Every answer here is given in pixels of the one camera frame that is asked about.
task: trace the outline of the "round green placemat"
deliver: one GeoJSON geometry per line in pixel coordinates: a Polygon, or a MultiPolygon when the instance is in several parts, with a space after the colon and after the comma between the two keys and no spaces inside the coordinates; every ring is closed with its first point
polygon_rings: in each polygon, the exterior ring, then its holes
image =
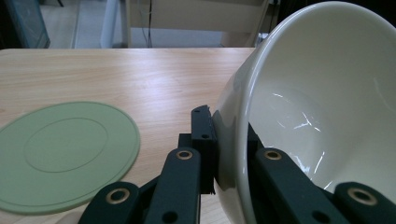
{"type": "Polygon", "coordinates": [[[22,214],[81,205],[120,180],[140,147],[134,121],[110,105],[46,107],[0,130],[0,208],[22,214]]]}

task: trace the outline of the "chair leg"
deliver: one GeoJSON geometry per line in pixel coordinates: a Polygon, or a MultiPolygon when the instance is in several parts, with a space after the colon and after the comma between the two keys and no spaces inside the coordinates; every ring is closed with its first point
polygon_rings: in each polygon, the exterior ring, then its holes
{"type": "Polygon", "coordinates": [[[61,5],[61,7],[63,7],[63,6],[64,6],[64,4],[62,3],[62,1],[61,1],[61,0],[58,0],[58,3],[59,3],[59,5],[61,5]]]}

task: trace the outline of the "white bowl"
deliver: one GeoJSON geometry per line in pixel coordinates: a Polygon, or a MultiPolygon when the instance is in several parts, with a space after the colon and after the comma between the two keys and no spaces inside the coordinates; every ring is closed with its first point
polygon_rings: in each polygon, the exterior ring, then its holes
{"type": "Polygon", "coordinates": [[[220,201],[255,223],[250,122],[318,186],[357,181],[396,201],[396,29],[356,5],[327,2],[282,21],[233,75],[213,116],[220,201]]]}

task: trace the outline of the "floor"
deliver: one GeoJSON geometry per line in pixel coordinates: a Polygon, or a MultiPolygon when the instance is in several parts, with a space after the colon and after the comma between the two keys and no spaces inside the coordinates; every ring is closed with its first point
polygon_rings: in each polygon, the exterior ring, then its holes
{"type": "MultiPolygon", "coordinates": [[[[45,0],[41,12],[49,33],[51,49],[99,49],[106,0],[45,0]]],[[[118,13],[113,48],[123,48],[118,13]]],[[[132,48],[146,48],[148,29],[132,29],[132,48]]],[[[219,48],[221,32],[151,29],[154,48],[219,48]]]]}

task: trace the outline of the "light wood tabletop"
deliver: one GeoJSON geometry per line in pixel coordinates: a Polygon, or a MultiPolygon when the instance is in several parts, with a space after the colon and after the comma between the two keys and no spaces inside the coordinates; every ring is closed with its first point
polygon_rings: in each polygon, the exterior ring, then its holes
{"type": "MultiPolygon", "coordinates": [[[[142,186],[159,175],[190,112],[214,107],[230,76],[253,49],[7,49],[0,51],[0,128],[38,108],[95,101],[130,115],[139,155],[122,179],[142,186]]],[[[0,211],[0,224],[56,223],[73,210],[23,216],[0,211]]],[[[229,223],[219,199],[203,195],[201,223],[229,223]]]]}

